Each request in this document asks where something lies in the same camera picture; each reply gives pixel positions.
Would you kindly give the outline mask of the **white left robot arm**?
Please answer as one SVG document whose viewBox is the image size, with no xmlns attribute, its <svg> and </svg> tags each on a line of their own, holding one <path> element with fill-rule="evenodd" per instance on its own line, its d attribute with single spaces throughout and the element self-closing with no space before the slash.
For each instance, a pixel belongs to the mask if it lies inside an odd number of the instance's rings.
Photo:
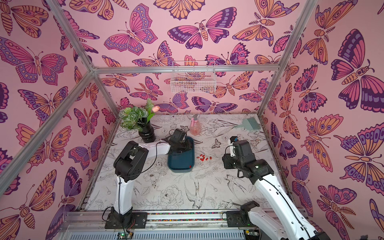
<svg viewBox="0 0 384 240">
<path fill-rule="evenodd" d="M 125 215 L 132 210 L 135 179 L 146 171 L 144 165 L 148 158 L 156 160 L 159 156 L 167 156 L 171 171 L 190 172 L 195 166 L 195 140 L 176 129 L 171 136 L 158 142 L 128 142 L 114 162 L 118 186 L 113 208 L 117 214 Z"/>
</svg>

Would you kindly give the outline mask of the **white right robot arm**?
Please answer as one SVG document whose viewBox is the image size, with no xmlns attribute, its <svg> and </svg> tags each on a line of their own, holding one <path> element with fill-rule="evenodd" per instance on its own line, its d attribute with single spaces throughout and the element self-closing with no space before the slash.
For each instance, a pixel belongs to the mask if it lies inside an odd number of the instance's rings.
<svg viewBox="0 0 384 240">
<path fill-rule="evenodd" d="M 238 178 L 247 178 L 260 191 L 277 218 L 274 219 L 256 201 L 240 206 L 239 211 L 227 212 L 229 227 L 257 227 L 260 239 L 270 240 L 328 240 L 325 232 L 319 232 L 301 214 L 288 197 L 273 169 L 263 159 L 258 160 L 248 141 L 236 136 L 229 139 L 229 146 L 222 157 L 225 169 L 236 169 Z"/>
</svg>

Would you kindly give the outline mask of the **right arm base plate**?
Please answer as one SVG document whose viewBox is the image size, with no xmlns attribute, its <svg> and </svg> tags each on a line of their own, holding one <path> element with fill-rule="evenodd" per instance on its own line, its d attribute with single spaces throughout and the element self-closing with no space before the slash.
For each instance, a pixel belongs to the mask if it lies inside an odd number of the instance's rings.
<svg viewBox="0 0 384 240">
<path fill-rule="evenodd" d="M 227 225 L 230 228 L 252 228 L 256 225 L 252 224 L 248 213 L 244 210 L 227 211 L 226 212 Z"/>
</svg>

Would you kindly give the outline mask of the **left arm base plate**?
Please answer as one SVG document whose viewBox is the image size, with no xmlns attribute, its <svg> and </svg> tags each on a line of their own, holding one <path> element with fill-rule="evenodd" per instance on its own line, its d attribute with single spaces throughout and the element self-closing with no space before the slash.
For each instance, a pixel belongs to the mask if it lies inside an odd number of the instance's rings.
<svg viewBox="0 0 384 240">
<path fill-rule="evenodd" d="M 148 213 L 128 211 L 124 215 L 112 209 L 108 214 L 105 229 L 144 229 L 147 224 Z"/>
</svg>

